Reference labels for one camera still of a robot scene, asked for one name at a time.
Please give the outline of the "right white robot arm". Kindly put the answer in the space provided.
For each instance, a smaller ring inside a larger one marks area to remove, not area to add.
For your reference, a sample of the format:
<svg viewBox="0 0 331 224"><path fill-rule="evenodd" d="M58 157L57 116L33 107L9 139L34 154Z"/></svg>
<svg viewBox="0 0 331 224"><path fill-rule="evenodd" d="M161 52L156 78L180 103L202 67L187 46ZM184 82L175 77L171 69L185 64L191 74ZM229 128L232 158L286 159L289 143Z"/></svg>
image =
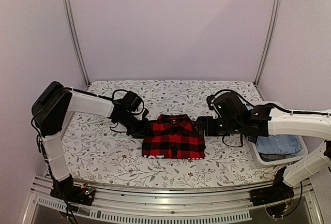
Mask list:
<svg viewBox="0 0 331 224"><path fill-rule="evenodd" d="M229 104L214 108L214 116L199 116L195 123L198 135L225 137L240 135L277 136L294 135L315 137L323 142L298 162L286 166L277 175L282 181L268 189L271 201L279 201L306 178L330 167L330 110L322 112L286 110L272 102L254 107L231 107Z"/></svg>

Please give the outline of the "red black plaid shirt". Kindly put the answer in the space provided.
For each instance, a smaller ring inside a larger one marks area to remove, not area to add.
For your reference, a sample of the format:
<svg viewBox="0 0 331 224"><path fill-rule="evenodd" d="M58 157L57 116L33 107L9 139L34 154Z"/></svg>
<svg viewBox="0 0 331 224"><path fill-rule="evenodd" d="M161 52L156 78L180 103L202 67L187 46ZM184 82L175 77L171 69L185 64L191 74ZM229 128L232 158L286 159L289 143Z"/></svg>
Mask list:
<svg viewBox="0 0 331 224"><path fill-rule="evenodd" d="M141 151L144 158L204 159L205 140L188 115L161 114L150 121Z"/></svg>

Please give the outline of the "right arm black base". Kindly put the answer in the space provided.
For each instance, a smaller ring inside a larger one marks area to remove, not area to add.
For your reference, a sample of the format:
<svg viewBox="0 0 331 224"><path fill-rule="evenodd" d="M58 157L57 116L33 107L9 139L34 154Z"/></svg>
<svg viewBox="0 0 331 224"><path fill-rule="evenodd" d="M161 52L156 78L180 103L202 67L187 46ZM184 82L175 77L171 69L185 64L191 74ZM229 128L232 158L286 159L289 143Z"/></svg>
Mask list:
<svg viewBox="0 0 331 224"><path fill-rule="evenodd" d="M294 191L283 182L283 176L276 176L271 186L253 189L249 195L253 206L260 206L289 199Z"/></svg>

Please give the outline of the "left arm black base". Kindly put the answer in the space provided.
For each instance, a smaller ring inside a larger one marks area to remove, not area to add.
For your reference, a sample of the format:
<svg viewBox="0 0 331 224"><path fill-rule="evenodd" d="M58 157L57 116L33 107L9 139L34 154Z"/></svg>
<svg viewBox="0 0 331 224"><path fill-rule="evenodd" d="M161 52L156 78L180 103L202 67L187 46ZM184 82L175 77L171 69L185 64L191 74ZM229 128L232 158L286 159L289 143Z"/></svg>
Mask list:
<svg viewBox="0 0 331 224"><path fill-rule="evenodd" d="M89 186L87 183L79 186L74 185L70 176L63 181L54 180L50 196L67 202L92 206L95 187Z"/></svg>

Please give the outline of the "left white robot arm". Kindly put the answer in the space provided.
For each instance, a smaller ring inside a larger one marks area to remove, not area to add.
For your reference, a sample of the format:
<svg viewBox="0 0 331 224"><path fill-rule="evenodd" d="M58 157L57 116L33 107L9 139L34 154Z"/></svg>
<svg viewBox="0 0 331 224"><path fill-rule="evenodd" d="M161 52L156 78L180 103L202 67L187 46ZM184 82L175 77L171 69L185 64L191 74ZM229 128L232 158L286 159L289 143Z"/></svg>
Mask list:
<svg viewBox="0 0 331 224"><path fill-rule="evenodd" d="M140 96L127 91L123 98L101 96L57 81L51 82L32 106L32 126L41 137L41 150L50 172L58 181L56 190L65 200L73 200L77 189L68 181L70 177L62 148L62 137L74 113L106 117L113 124L121 124L126 134L143 138L148 125L148 109Z"/></svg>

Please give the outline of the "white plastic laundry basket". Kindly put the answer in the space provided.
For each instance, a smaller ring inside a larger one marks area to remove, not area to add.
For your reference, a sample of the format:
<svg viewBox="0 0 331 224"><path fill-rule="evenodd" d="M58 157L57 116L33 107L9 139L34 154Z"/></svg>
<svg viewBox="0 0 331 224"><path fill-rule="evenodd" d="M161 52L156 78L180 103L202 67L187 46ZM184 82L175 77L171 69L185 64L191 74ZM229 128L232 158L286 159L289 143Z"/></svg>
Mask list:
<svg viewBox="0 0 331 224"><path fill-rule="evenodd" d="M248 133L245 135L247 140L253 143L253 151L257 157L258 162L263 166L276 166L287 163L293 163L302 159L308 154L308 149L301 136L298 136L301 151L295 155L267 155L257 151L256 142L258 137L277 136L268 131L267 121L271 119L271 109L275 106L273 102L262 102L254 107L249 107L250 121Z"/></svg>

